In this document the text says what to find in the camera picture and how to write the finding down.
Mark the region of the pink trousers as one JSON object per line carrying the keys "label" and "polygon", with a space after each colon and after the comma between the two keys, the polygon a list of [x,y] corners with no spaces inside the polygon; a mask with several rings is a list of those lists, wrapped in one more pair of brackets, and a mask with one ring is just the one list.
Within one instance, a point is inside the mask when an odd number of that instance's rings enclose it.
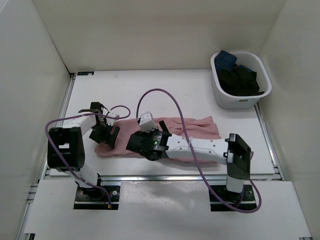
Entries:
{"label": "pink trousers", "polygon": [[[164,121],[169,132],[184,137],[182,122],[179,117],[158,117],[153,119],[156,124]],[[211,116],[202,119],[185,118],[184,119],[187,134],[190,139],[218,140],[221,138],[217,125]],[[119,120],[114,123],[116,127],[120,127],[114,148],[112,149],[106,143],[98,144],[94,152],[102,158],[125,157],[125,158],[141,158],[137,153],[126,150],[131,134],[140,130],[138,122],[135,119]]]}

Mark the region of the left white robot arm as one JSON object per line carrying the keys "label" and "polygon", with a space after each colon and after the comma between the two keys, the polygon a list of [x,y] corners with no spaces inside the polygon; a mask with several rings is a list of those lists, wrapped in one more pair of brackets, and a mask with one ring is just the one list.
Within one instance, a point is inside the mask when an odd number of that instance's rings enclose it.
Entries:
{"label": "left white robot arm", "polygon": [[120,128],[115,121],[117,113],[107,111],[100,102],[92,102],[90,108],[81,109],[76,117],[68,117],[61,127],[47,129],[47,164],[49,168],[73,177],[80,188],[87,189],[93,200],[100,200],[105,188],[99,183],[100,176],[85,163],[83,136],[90,132],[89,138],[97,144],[107,144],[115,148]]}

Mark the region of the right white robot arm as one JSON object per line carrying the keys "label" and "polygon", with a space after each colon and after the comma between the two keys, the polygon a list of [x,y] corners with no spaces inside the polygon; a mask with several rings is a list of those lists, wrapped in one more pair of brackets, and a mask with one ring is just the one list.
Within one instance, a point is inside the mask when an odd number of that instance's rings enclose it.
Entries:
{"label": "right white robot arm", "polygon": [[226,166],[224,193],[230,200],[243,193],[245,181],[250,179],[252,150],[236,133],[228,138],[201,139],[170,133],[163,121],[162,130],[137,131],[129,137],[126,149],[150,160],[176,159],[215,162]]}

